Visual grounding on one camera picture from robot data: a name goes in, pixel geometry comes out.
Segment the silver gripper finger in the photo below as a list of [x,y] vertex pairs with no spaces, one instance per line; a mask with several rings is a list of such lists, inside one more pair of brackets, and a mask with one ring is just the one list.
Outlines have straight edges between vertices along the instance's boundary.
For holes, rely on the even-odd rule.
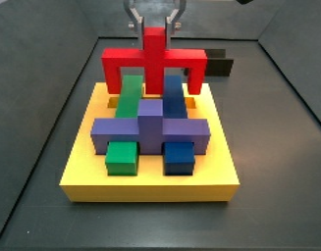
[[140,48],[144,48],[144,28],[145,18],[140,15],[136,0],[124,0],[125,12],[130,18],[129,28],[136,32],[140,42]]
[[170,47],[170,38],[181,29],[180,18],[187,9],[187,0],[173,0],[173,10],[170,15],[165,18],[165,46]]

